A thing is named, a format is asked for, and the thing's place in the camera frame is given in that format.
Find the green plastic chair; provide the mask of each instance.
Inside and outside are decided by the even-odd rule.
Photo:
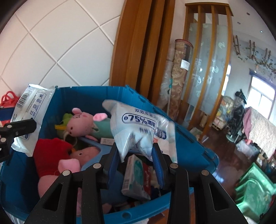
[[[276,184],[253,163],[248,171],[240,178],[239,185],[235,188],[236,205],[244,216],[259,222],[262,213],[266,213],[272,196],[276,193]]]

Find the blue plastic storage box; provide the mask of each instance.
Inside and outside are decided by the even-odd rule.
[[[106,113],[102,107],[105,99],[118,100],[168,118],[162,110],[128,86],[57,88],[45,114],[39,138],[57,137],[54,125],[59,124],[62,116],[74,107],[90,114]],[[178,124],[176,148],[178,163],[187,170],[197,172],[207,169],[213,173],[218,166],[217,155],[203,147],[190,132]],[[0,203],[7,212],[25,220],[39,200],[38,176],[32,157],[14,150],[11,150],[11,155],[11,159],[4,162],[0,173]],[[167,193],[143,205],[104,215],[105,223],[134,223],[168,209],[169,203],[170,193]]]

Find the alcohol wipes package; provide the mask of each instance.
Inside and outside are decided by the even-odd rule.
[[[54,93],[54,87],[46,89],[39,85],[30,84],[20,97],[15,106],[11,122],[33,118],[36,121],[36,130],[31,134],[14,138],[12,148],[15,151],[33,156],[42,121]]]
[[[121,161],[128,151],[137,149],[152,161],[152,145],[159,144],[162,153],[177,162],[175,126],[165,117],[115,100],[105,100],[103,107],[111,113],[110,127]]]

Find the red stuffed toy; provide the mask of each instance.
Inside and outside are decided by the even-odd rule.
[[[59,176],[59,161],[70,159],[68,151],[72,148],[71,144],[59,138],[39,139],[33,154],[39,178],[46,175]]]

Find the black clamp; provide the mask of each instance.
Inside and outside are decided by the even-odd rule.
[[[36,130],[34,119],[16,121],[7,123],[0,127],[0,162],[8,160],[10,157],[10,148],[15,137],[33,133]]]
[[[235,203],[216,179],[207,171],[187,172],[168,155],[162,154],[157,143],[153,145],[153,165],[158,183],[171,190],[169,224],[190,224],[190,192],[194,188],[196,223],[246,224],[247,221]],[[120,158],[116,144],[110,154],[103,155],[84,171],[64,171],[40,199],[25,224],[76,223],[78,188],[82,188],[82,224],[104,224],[100,189],[108,189]]]

